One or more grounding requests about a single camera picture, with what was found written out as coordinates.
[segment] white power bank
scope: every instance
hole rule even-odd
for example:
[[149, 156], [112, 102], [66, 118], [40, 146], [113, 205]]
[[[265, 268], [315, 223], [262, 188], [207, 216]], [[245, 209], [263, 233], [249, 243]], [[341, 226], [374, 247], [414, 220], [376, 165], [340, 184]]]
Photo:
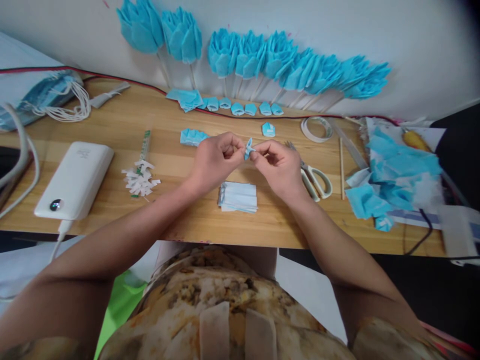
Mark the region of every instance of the white power bank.
[[106, 145], [73, 142], [33, 213], [60, 220], [85, 218], [113, 156], [114, 151]]

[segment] green object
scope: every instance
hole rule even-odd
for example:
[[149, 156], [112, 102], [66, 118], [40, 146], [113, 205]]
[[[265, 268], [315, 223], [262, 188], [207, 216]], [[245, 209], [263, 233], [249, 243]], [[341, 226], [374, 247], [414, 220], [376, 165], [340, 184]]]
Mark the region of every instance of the green object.
[[98, 337], [94, 360], [99, 358], [105, 343], [115, 330], [128, 320], [142, 299], [146, 287], [147, 283], [138, 279], [130, 270], [116, 277]]

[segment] stack of white paper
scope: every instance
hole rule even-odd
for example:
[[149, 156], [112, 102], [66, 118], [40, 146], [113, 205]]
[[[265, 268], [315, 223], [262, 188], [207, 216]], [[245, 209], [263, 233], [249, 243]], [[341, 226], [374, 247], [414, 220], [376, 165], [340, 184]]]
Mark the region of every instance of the stack of white paper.
[[220, 187], [218, 206], [223, 212], [257, 212], [257, 187], [249, 183], [225, 181]]

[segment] tangled white cord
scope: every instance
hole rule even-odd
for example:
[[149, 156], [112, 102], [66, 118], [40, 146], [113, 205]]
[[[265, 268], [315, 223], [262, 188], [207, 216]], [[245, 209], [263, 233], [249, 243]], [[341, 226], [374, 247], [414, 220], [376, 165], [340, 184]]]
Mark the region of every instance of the tangled white cord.
[[52, 106], [46, 106], [42, 109], [34, 108], [32, 112], [35, 115], [48, 115], [51, 118], [64, 123], [76, 123], [89, 117], [90, 112], [92, 111], [92, 106], [90, 105], [90, 96], [89, 93], [79, 83], [75, 81], [69, 82], [65, 91], [63, 92], [56, 90], [52, 91], [55, 91], [59, 95], [66, 95], [72, 91], [78, 100], [80, 100], [80, 105], [75, 106], [73, 110]]

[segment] tape roll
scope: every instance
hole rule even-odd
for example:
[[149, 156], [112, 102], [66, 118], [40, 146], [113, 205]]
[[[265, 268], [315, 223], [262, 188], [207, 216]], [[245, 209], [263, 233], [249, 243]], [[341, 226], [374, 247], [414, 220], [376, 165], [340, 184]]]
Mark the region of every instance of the tape roll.
[[[313, 135], [310, 132], [309, 127], [308, 127], [309, 121], [319, 122], [325, 128], [325, 133], [326, 133], [325, 137], [317, 137], [317, 136]], [[307, 118], [305, 118], [301, 121], [300, 126], [301, 126], [301, 132], [303, 133], [303, 135], [305, 135], [305, 137], [307, 139], [313, 141], [314, 143], [318, 143], [318, 144], [326, 142], [334, 134], [334, 130], [332, 129], [332, 126], [329, 124], [329, 122], [327, 120], [325, 120], [323, 117], [320, 117], [320, 116], [307, 117]]]

